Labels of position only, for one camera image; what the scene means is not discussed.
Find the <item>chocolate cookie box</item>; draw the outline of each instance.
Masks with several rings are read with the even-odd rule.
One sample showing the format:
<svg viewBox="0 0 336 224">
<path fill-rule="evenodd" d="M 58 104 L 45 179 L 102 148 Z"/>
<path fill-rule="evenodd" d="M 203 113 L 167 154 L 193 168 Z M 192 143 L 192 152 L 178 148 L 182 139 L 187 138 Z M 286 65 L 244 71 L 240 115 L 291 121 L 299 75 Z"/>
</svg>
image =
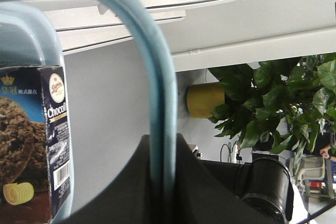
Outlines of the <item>chocolate cookie box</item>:
<svg viewBox="0 0 336 224">
<path fill-rule="evenodd" d="M 62 67 L 0 67 L 0 223 L 51 223 L 70 194 Z"/>
</svg>

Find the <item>white wall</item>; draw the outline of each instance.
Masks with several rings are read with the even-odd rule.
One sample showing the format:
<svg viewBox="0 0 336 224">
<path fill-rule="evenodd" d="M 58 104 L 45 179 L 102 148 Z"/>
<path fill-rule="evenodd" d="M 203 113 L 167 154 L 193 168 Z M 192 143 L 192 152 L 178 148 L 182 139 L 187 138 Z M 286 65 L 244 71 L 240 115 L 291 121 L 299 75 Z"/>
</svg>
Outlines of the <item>white wall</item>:
<svg viewBox="0 0 336 224">
<path fill-rule="evenodd" d="M 148 87 L 132 41 L 67 55 L 65 62 L 76 211 L 115 178 L 148 134 Z"/>
</svg>

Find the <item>person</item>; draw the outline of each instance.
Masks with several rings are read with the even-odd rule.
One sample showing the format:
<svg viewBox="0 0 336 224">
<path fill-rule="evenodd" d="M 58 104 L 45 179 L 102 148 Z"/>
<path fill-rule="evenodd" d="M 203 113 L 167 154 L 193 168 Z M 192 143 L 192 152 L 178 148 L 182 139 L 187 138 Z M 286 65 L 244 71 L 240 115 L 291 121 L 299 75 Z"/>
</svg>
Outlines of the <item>person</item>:
<svg viewBox="0 0 336 224">
<path fill-rule="evenodd" d="M 320 149 L 320 155 L 326 159 L 331 159 L 336 162 L 336 153 L 332 153 L 330 144 Z"/>
<path fill-rule="evenodd" d="M 307 150 L 303 151 L 305 154 L 313 156 L 322 156 L 325 159 L 331 159 L 336 162 L 336 153 L 333 153 L 330 146 L 330 133 L 319 134 L 315 141 L 315 148 L 312 153 Z"/>
</svg>

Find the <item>green potted plant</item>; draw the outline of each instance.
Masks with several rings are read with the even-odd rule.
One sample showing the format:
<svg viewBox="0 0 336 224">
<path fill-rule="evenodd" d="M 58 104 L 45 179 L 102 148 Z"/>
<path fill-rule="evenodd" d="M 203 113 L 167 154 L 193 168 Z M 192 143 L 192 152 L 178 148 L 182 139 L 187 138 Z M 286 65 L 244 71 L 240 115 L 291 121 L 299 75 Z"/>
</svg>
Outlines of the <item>green potted plant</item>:
<svg viewBox="0 0 336 224">
<path fill-rule="evenodd" d="M 295 150 L 294 172 L 304 148 L 313 151 L 318 134 L 336 117 L 336 53 L 210 68 L 225 90 L 225 103 L 209 120 L 238 146 L 253 147 L 272 139 L 271 152 Z M 277 127 L 286 120 L 288 133 Z"/>
</svg>

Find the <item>light blue plastic chair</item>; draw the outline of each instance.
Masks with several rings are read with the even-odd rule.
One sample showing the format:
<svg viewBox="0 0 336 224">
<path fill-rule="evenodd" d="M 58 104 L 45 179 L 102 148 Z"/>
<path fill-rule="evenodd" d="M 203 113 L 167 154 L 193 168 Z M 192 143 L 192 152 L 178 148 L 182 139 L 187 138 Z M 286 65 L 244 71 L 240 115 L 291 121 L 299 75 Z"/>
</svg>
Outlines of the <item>light blue plastic chair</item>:
<svg viewBox="0 0 336 224">
<path fill-rule="evenodd" d="M 151 197 L 157 203 L 157 209 L 164 209 L 161 223 L 170 222 L 174 209 L 177 100 L 172 58 L 161 31 L 138 0 L 98 1 L 115 12 L 127 26 L 145 62 L 150 103 Z M 6 38 L 6 41 L 0 36 L 2 52 L 7 51 L 7 57 L 2 55 L 2 62 L 64 65 L 56 32 L 42 12 L 25 4 L 2 3 L 0 21 L 3 24 L 0 35 L 8 29 L 12 38 L 15 37 Z M 70 215 L 73 192 L 54 222 Z"/>
</svg>

